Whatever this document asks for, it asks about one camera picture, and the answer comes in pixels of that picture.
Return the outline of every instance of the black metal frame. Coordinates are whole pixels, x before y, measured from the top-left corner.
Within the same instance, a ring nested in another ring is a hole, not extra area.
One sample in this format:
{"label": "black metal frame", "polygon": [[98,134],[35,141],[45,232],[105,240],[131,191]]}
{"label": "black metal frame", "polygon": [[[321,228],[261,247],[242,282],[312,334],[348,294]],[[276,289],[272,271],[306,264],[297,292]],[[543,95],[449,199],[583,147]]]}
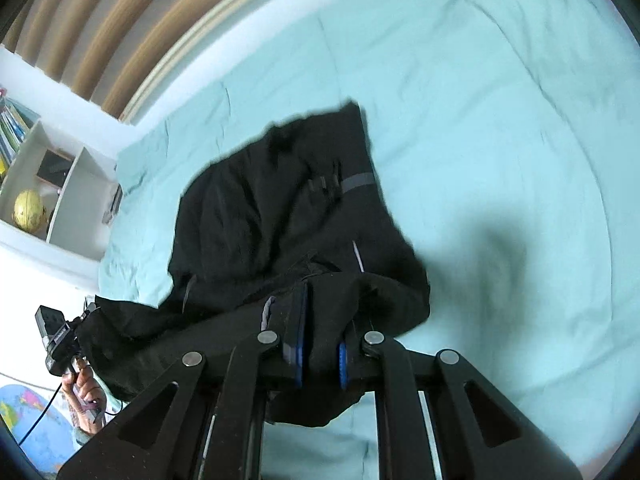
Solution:
{"label": "black metal frame", "polygon": [[[346,393],[376,394],[380,478],[436,478],[424,402],[447,479],[581,480],[559,447],[457,352],[407,351],[367,327],[368,319],[356,319],[345,334]],[[193,480],[199,473],[259,480],[268,395],[300,387],[283,339],[256,332],[209,361],[188,352],[71,457],[58,480]]]}

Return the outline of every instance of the light blue bedsheet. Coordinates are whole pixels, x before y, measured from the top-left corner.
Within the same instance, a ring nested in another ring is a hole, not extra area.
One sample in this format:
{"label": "light blue bedsheet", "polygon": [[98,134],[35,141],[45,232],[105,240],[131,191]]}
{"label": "light blue bedsheet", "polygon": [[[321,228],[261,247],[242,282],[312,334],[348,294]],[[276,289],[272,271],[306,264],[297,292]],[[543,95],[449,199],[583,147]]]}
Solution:
{"label": "light blue bedsheet", "polygon": [[[161,301],[191,179],[347,99],[433,285],[402,342],[459,350],[579,465],[615,446],[640,410],[640,49],[609,0],[341,0],[305,18],[120,155],[102,294]],[[371,399],[320,430],[267,427],[264,469],[376,478]]]}

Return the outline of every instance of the drawstring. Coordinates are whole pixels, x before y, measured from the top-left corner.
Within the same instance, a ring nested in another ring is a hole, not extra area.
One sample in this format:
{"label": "drawstring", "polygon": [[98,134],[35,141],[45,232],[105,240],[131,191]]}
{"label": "drawstring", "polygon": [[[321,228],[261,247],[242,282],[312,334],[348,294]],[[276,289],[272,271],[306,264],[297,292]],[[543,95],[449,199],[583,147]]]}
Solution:
{"label": "drawstring", "polygon": [[260,324],[260,330],[263,332],[267,330],[267,325],[269,324],[269,314],[271,313],[271,305],[276,301],[275,296],[269,296],[269,299],[264,303],[264,308],[262,309],[262,322]]}
{"label": "drawstring", "polygon": [[197,281],[197,276],[194,274],[191,276],[189,283],[187,283],[187,290],[184,291],[184,298],[182,298],[182,313],[184,314],[184,307],[187,306],[187,300],[189,299],[189,293],[191,292],[191,287],[195,285]]}
{"label": "drawstring", "polygon": [[364,266],[362,265],[362,258],[360,257],[360,251],[358,250],[358,246],[356,245],[356,240],[351,240],[353,242],[353,252],[358,259],[358,266],[360,267],[360,272],[364,272]]}

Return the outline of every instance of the yellow globe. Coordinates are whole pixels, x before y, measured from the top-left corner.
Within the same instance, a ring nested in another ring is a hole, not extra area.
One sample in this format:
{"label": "yellow globe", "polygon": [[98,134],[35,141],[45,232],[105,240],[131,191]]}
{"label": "yellow globe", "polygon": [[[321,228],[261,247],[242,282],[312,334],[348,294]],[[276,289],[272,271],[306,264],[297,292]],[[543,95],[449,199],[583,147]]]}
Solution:
{"label": "yellow globe", "polygon": [[14,222],[23,231],[35,233],[42,227],[46,217],[47,210],[37,191],[27,189],[15,199]]}

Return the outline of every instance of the white wall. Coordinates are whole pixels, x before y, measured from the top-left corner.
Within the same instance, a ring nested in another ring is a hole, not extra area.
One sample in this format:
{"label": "white wall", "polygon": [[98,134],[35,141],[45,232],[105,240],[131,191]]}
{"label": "white wall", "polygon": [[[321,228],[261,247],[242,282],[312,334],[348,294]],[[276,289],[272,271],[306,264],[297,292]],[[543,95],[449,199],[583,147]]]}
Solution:
{"label": "white wall", "polygon": [[[85,295],[85,291],[33,269],[25,260],[0,248],[0,372],[57,387],[60,378],[45,368],[45,351],[34,316],[44,304],[73,319],[82,313]],[[0,375],[0,386],[11,383],[15,381]]]}
{"label": "white wall", "polygon": [[139,128],[118,122],[98,105],[78,97],[4,46],[0,46],[0,86],[8,89],[9,97],[40,114],[48,124],[109,158],[115,159],[122,148],[143,135]]}

